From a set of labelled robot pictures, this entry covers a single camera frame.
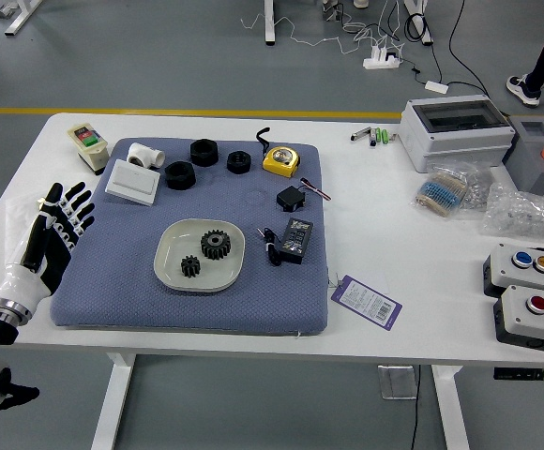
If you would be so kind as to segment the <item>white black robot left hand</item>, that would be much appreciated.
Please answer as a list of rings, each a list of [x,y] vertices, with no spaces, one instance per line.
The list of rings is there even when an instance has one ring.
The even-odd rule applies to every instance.
[[[80,237],[92,225],[95,208],[84,182],[64,190],[52,185],[34,222],[6,264],[0,285],[0,308],[32,313],[38,303],[53,295]]]

